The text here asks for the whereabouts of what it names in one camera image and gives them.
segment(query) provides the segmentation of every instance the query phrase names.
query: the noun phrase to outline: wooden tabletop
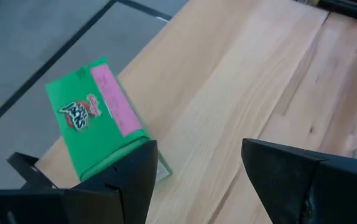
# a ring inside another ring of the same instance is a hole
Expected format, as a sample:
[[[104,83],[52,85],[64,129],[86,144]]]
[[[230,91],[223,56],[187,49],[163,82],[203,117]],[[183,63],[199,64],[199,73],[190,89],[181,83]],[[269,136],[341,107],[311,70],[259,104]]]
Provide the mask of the wooden tabletop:
[[[174,172],[147,222],[270,222],[242,138],[329,146],[356,71],[357,21],[290,0],[191,0],[118,77]],[[78,183],[62,138],[37,167]]]

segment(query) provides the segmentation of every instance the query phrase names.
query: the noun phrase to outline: gray floor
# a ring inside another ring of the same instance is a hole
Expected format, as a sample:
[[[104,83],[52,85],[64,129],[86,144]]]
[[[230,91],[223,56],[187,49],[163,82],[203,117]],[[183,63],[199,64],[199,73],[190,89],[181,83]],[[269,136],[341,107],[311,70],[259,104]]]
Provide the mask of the gray floor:
[[[158,10],[170,15],[177,12],[185,2],[138,1],[150,7],[155,5]],[[71,8],[68,3],[72,3],[71,0],[62,1],[65,3],[44,1],[46,5],[41,2],[22,0],[19,3],[14,1],[13,4],[0,1],[0,14],[18,8],[15,4],[26,5],[25,13],[13,15],[11,19],[5,16],[0,21],[0,104],[70,37],[69,33],[73,33],[86,21],[86,15],[90,17],[105,3],[92,1],[91,4]],[[113,73],[118,74],[165,24],[155,17],[116,3],[9,110],[0,119],[0,189],[19,188],[24,183],[6,162],[13,152],[40,157],[60,135],[44,85],[100,56],[106,56]],[[21,32],[28,27],[36,32]],[[42,38],[37,39],[39,34],[42,34]]]

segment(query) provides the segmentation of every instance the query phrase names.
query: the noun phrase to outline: black floor trim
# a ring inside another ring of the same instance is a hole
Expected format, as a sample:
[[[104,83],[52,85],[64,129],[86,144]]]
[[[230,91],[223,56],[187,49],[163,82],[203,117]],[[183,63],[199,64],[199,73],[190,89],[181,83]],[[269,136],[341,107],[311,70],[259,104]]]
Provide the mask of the black floor trim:
[[[64,55],[115,3],[111,0],[38,69],[1,107],[0,118]]]
[[[147,7],[145,5],[139,4],[134,1],[118,0],[118,2],[120,2],[126,6],[132,7],[133,9],[137,9],[138,11],[146,13],[150,16],[162,18],[165,21],[170,21],[172,19],[172,16],[170,16],[168,14],[164,14],[163,12],[156,11],[155,9],[151,9],[150,7]]]

